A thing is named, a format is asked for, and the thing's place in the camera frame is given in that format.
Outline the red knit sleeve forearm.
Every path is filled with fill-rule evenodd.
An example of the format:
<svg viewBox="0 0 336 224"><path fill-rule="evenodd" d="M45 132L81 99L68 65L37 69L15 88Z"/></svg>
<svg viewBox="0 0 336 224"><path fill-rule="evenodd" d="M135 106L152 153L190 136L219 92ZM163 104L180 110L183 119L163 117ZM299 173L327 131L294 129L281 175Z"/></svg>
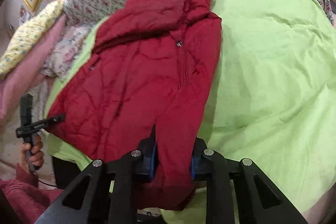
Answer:
<svg viewBox="0 0 336 224"><path fill-rule="evenodd" d="M15 178L1 181L1 190L22 223L35 223L63 192L61 189L39 189L38 176L26 172L19 164Z"/></svg>

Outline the person's left hand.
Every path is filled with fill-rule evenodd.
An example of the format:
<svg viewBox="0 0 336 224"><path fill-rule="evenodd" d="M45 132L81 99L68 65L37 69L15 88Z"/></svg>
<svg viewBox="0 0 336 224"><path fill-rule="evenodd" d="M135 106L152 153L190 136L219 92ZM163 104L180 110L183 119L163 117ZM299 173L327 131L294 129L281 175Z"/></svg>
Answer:
<svg viewBox="0 0 336 224"><path fill-rule="evenodd" d="M37 167L42 167L44 163L44 153L42 151L43 142L39 135L34 137L35 145L31 147L30 143L23 142L21 144L21 160L19 165L27 173L30 173L30 164Z"/></svg>

